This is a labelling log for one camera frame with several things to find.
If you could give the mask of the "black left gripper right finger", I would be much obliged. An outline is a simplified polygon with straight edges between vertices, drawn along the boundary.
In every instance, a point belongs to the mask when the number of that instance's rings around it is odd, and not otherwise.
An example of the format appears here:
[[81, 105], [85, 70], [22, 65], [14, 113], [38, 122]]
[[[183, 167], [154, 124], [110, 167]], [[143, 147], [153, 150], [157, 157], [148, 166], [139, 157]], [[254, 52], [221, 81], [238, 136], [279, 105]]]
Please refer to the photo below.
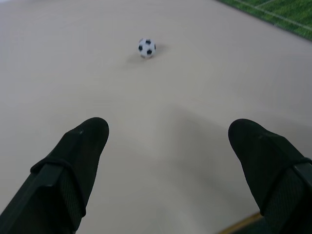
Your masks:
[[228, 129], [261, 218], [234, 234], [312, 234], [312, 160], [248, 119]]

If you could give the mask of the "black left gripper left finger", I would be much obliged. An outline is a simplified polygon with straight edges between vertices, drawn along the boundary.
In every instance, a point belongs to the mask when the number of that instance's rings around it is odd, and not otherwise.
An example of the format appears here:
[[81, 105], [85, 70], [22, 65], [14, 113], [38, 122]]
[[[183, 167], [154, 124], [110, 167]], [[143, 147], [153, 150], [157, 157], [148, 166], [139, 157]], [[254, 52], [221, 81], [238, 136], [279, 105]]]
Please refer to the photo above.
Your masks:
[[108, 136], [100, 117], [65, 133], [0, 214], [0, 234], [76, 234]]

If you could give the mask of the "small black-white soccer ball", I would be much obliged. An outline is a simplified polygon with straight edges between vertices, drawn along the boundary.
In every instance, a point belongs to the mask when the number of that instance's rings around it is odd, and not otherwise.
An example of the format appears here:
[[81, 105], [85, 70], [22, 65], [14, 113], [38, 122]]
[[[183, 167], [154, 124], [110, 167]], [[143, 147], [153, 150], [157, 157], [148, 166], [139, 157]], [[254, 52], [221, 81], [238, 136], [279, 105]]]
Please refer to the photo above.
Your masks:
[[142, 58], [149, 59], [156, 52], [156, 44], [151, 39], [141, 39], [138, 43], [138, 52]]

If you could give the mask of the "green turf mat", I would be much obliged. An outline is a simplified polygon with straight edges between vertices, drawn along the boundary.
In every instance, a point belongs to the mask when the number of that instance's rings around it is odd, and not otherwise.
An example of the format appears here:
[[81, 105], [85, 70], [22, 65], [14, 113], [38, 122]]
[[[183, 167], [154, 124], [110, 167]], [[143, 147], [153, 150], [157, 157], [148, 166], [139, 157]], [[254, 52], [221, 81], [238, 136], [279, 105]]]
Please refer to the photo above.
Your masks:
[[217, 0], [312, 42], [312, 0]]

